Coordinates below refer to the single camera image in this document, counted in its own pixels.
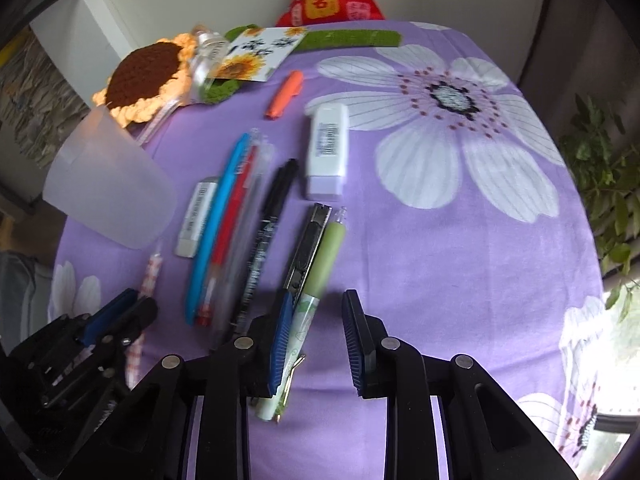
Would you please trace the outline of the orange pen cap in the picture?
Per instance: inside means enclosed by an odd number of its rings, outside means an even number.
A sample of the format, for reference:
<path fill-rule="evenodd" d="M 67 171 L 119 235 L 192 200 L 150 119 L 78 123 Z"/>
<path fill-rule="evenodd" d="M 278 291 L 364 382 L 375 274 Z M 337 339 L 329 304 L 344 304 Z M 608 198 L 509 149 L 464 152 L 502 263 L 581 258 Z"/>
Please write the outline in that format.
<path fill-rule="evenodd" d="M 292 99 L 298 96 L 302 91 L 303 84 L 303 72 L 301 70 L 292 70 L 271 100 L 265 112 L 265 116 L 268 119 L 280 118 Z"/>

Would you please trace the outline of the pink checkered pen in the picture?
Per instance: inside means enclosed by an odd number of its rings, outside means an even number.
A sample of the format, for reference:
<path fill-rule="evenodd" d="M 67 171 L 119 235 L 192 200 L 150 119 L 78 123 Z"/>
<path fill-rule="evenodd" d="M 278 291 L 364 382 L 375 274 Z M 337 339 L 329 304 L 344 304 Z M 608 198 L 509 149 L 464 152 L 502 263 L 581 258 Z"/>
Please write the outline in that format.
<path fill-rule="evenodd" d="M 141 300 L 142 307 L 140 335 L 137 336 L 137 339 L 132 344 L 130 344 L 127 349 L 125 378 L 126 384 L 130 390 L 132 390 L 140 380 L 141 359 L 144 343 L 144 329 L 145 326 L 149 325 L 151 319 L 151 298 L 154 295 L 154 289 L 156 287 L 158 276 L 160 275 L 162 264 L 162 244 L 157 243 L 155 248 L 152 250 L 151 255 L 149 255 L 148 261 L 146 262 L 138 297 L 138 299 Z"/>

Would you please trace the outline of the purple floral tablecloth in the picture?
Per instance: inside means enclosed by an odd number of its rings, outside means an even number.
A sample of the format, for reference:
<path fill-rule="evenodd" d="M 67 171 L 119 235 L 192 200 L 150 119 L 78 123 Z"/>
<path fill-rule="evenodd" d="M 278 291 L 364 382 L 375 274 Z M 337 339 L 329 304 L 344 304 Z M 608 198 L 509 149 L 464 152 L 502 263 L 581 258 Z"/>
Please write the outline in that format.
<path fill-rule="evenodd" d="M 191 263 L 175 255 L 198 181 L 224 170 L 257 130 L 273 161 L 304 158 L 323 103 L 349 110 L 346 236 L 277 424 L 253 420 L 256 479 L 377 479 L 385 405 L 357 396 L 341 296 L 427 356 L 466 353 L 506 390 L 571 465 L 586 454 L 596 406 L 602 285 L 590 227 L 546 128 L 509 77 L 462 32 L 397 22 L 398 48 L 291 55 L 270 80 L 215 106 L 178 110 L 149 144 L 174 182 L 141 369 L 167 353 L 204 354 L 209 333 L 184 318 Z M 265 112 L 292 70 L 302 91 Z"/>

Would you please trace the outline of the green crochet stem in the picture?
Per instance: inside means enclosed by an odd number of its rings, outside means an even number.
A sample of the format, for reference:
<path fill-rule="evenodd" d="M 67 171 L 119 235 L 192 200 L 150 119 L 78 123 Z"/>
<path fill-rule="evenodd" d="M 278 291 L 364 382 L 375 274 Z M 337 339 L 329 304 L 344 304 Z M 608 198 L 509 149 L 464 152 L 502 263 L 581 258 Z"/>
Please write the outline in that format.
<path fill-rule="evenodd" d="M 398 47 L 402 36 L 394 30 L 384 29 L 335 29 L 314 30 L 294 49 L 295 52 L 370 48 Z"/>

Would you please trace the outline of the blue pen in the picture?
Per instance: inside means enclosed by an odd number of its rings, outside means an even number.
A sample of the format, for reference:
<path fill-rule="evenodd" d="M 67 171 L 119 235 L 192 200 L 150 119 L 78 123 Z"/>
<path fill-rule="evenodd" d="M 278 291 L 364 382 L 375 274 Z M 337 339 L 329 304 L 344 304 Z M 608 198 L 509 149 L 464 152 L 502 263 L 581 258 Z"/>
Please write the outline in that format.
<path fill-rule="evenodd" d="M 184 300 L 184 318 L 189 325 L 193 325 L 198 314 L 198 302 L 204 286 L 209 258 L 212 255 L 216 236 L 224 210 L 236 179 L 236 172 L 242 165 L 246 151 L 250 148 L 252 136 L 246 132 L 239 137 L 228 158 L 227 165 L 219 180 L 216 193 L 209 208 L 204 230 L 198 245 L 198 251 L 192 263 L 186 299 Z"/>

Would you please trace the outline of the black utility knife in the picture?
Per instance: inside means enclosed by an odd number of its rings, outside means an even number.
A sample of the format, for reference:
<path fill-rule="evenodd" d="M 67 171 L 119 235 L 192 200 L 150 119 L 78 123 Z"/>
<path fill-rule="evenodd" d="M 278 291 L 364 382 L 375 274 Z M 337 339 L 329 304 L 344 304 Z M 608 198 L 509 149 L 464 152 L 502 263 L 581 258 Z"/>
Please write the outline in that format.
<path fill-rule="evenodd" d="M 326 204 L 314 203 L 309 209 L 284 277 L 283 287 L 290 293 L 293 304 L 302 294 L 331 214 L 332 207 Z"/>

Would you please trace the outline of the green pen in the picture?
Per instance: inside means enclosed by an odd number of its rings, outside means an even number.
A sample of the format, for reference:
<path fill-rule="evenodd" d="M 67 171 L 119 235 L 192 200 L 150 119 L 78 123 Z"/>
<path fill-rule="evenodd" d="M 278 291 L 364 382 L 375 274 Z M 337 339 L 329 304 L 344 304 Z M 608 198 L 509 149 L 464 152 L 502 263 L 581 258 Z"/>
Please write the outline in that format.
<path fill-rule="evenodd" d="M 306 277 L 294 310 L 288 346 L 284 360 L 281 385 L 268 399 L 260 399 L 255 406 L 255 415 L 264 422 L 278 422 L 285 409 L 290 393 L 296 363 L 303 353 L 303 345 L 310 330 L 312 320 L 326 290 L 334 263 L 340 252 L 346 234 L 346 208 L 341 207 L 330 217 L 323 231 L 318 249 Z"/>

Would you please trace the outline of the black marker pen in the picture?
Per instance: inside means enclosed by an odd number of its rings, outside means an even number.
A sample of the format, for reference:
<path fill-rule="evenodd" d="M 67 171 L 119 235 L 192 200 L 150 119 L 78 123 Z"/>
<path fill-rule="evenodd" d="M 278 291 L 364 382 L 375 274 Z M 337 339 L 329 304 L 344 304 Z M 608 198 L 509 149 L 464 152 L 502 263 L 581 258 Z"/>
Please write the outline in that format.
<path fill-rule="evenodd" d="M 239 335 L 244 330 L 247 312 L 255 296 L 269 246 L 277 231 L 284 204 L 298 170 L 299 162 L 295 158 L 290 158 L 281 166 L 272 179 L 268 194 L 262 204 L 252 251 L 247 261 L 245 280 L 231 315 L 230 325 L 233 336 Z"/>

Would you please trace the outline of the crochet sunflower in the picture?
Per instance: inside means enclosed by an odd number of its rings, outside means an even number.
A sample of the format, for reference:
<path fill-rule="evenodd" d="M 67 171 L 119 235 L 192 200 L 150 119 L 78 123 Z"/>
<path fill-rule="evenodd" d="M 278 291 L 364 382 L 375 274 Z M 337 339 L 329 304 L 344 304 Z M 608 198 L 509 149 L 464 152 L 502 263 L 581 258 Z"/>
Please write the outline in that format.
<path fill-rule="evenodd" d="M 92 102 L 104 105 L 122 128 L 149 122 L 165 104 L 190 90 L 195 49 L 195 37 L 184 32 L 133 50 Z"/>

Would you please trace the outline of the red pen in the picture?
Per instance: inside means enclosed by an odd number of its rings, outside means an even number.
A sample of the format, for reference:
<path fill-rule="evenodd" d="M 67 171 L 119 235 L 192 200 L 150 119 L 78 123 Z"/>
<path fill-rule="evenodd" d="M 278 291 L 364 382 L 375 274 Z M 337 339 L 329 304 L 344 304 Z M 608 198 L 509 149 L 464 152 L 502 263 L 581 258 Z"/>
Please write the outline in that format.
<path fill-rule="evenodd" d="M 221 218 L 213 253 L 209 258 L 200 304 L 198 305 L 198 312 L 196 312 L 195 324 L 197 326 L 209 326 L 212 319 L 214 293 L 221 277 L 222 267 L 226 263 L 231 237 L 246 194 L 246 182 L 252 173 L 257 151 L 258 144 L 252 142 L 246 150 L 242 165 L 236 170 L 235 180 L 227 206 L 224 208 L 224 215 Z"/>

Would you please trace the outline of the stack of papers and books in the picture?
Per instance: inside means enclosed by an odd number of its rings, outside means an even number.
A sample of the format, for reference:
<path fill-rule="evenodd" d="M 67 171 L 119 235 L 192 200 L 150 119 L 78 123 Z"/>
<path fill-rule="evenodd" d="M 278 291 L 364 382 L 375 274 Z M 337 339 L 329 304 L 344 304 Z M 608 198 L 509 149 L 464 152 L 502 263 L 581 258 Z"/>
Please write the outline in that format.
<path fill-rule="evenodd" d="M 47 170 L 89 107 L 25 28 L 1 50 L 1 123 L 18 150 Z"/>

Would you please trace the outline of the white eraser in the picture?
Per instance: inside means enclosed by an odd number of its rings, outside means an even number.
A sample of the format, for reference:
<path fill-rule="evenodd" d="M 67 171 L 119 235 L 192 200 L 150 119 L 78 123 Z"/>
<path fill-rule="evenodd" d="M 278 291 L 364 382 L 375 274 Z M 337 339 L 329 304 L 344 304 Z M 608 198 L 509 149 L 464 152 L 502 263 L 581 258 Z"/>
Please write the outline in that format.
<path fill-rule="evenodd" d="M 193 258 L 205 228 L 205 222 L 218 188 L 219 179 L 208 177 L 195 185 L 178 234 L 175 255 Z"/>

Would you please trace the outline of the white correction tape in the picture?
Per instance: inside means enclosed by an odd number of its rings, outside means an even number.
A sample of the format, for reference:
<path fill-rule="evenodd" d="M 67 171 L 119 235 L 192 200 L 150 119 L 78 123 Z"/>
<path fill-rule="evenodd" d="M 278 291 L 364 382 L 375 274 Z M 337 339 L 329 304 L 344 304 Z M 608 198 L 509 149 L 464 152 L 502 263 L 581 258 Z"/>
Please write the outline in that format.
<path fill-rule="evenodd" d="M 347 179 L 349 114 L 342 103 L 319 105 L 311 114 L 306 157 L 306 195 L 337 200 Z"/>

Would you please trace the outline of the red triangular pouch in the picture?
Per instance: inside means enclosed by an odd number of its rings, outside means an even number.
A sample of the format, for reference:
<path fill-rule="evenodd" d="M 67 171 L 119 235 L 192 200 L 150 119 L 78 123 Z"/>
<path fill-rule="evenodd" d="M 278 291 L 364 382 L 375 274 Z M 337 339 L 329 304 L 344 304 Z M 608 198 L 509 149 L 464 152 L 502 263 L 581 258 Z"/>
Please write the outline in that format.
<path fill-rule="evenodd" d="M 375 0 L 293 0 L 278 19 L 278 27 L 379 21 L 384 15 Z"/>

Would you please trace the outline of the sunflower greeting card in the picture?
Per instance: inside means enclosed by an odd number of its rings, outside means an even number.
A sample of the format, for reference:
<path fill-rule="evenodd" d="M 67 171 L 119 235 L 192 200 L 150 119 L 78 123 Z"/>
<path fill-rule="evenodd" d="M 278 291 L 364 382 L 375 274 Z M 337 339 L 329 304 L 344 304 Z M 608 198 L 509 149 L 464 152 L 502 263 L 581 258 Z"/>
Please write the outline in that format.
<path fill-rule="evenodd" d="M 250 27 L 230 44 L 215 77 L 265 82 L 307 35 L 306 27 Z"/>

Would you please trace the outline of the green potted plant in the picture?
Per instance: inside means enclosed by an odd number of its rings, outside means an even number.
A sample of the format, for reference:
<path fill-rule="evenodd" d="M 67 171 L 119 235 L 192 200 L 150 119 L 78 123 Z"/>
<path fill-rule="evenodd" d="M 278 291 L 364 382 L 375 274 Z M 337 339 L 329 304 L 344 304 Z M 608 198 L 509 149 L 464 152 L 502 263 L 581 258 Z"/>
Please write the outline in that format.
<path fill-rule="evenodd" d="M 605 288 L 605 307 L 625 321 L 639 299 L 639 142 L 616 148 L 626 134 L 611 104 L 575 96 L 570 131 L 560 152 L 584 206 Z"/>

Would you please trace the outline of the translucent plastic cup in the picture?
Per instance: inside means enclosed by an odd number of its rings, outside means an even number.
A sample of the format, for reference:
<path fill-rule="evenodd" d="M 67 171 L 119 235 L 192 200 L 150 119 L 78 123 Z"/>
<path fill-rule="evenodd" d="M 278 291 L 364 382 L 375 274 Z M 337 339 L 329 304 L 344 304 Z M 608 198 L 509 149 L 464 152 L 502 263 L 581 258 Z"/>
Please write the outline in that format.
<path fill-rule="evenodd" d="M 177 206 L 168 175 L 104 106 L 94 108 L 58 150 L 42 197 L 67 217 L 131 249 L 156 240 Z"/>

